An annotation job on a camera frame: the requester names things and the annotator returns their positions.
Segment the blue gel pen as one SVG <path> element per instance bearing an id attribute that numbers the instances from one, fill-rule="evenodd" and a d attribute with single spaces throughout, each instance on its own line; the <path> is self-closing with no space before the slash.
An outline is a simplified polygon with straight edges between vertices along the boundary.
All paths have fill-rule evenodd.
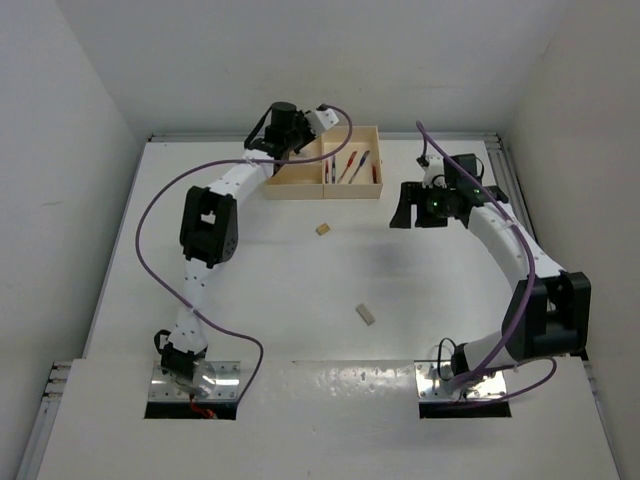
<path id="1" fill-rule="evenodd" d="M 366 163 L 366 161 L 367 161 L 367 159 L 368 159 L 368 157 L 370 155 L 370 152 L 371 152 L 370 150 L 364 151 L 363 155 L 361 156 L 361 158 L 360 158 L 360 160 L 358 162 L 358 165 L 357 165 L 355 171 L 353 172 L 353 174 L 351 175 L 351 177 L 350 177 L 350 179 L 348 181 L 348 184 L 353 184 L 354 183 L 354 181 L 355 181 L 356 177 L 358 176 L 360 170 L 362 169 L 362 167 Z"/>

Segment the small tan eraser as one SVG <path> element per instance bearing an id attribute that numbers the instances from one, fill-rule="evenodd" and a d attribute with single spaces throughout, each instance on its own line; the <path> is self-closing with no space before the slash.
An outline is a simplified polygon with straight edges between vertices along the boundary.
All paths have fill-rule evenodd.
<path id="1" fill-rule="evenodd" d="M 321 224 L 321 225 L 319 225 L 319 226 L 316 228 L 316 233 L 317 233 L 319 236 L 325 235 L 325 234 L 326 234 L 326 233 L 328 233 L 329 231 L 330 231 L 330 226 L 329 226 L 328 224 L 326 224 L 326 223 Z"/>

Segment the grey speckled eraser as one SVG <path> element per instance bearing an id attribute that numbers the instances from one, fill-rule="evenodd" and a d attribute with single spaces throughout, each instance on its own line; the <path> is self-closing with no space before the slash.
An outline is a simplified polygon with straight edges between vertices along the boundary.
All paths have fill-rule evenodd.
<path id="1" fill-rule="evenodd" d="M 356 307 L 356 313 L 367 326 L 373 325 L 376 321 L 375 317 L 364 303 L 361 303 Z"/>

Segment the red gel pen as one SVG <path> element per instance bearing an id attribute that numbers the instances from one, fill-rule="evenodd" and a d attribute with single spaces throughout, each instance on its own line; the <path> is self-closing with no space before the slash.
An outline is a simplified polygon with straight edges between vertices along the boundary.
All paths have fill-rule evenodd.
<path id="1" fill-rule="evenodd" d="M 349 158 L 346 162 L 346 164 L 344 165 L 344 168 L 342 169 L 342 172 L 340 174 L 340 176 L 338 177 L 338 180 L 336 181 L 336 183 L 341 183 L 347 173 L 347 171 L 349 170 L 349 168 L 351 167 L 351 165 L 353 164 L 355 157 L 357 155 L 357 150 L 354 150 L 350 155 Z"/>

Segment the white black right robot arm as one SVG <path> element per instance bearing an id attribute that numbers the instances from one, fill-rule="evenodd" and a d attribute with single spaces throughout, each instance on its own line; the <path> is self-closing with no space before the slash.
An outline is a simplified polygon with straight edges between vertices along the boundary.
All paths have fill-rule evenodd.
<path id="1" fill-rule="evenodd" d="M 506 194 L 485 186 L 470 155 L 444 163 L 444 182 L 430 176 L 400 186 L 394 229 L 440 228 L 455 219 L 492 256 L 512 298 L 498 331 L 461 343 L 450 360 L 450 382 L 461 385 L 477 376 L 531 360 L 582 352 L 587 343 L 591 282 L 547 255 L 517 220 Z"/>

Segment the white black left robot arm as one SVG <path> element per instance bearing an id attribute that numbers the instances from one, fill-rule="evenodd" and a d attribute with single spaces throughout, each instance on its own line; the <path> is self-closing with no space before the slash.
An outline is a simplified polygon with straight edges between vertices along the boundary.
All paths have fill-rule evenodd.
<path id="1" fill-rule="evenodd" d="M 195 312 L 214 268 L 229 261 L 237 249 L 241 203 L 274 175 L 278 161 L 299 153 L 336 120 L 331 109 L 304 111 L 289 102 L 275 102 L 245 139 L 241 161 L 207 186 L 188 190 L 179 233 L 185 258 L 181 297 L 186 306 L 158 348 L 164 369 L 192 381 L 206 356 L 208 341 Z"/>

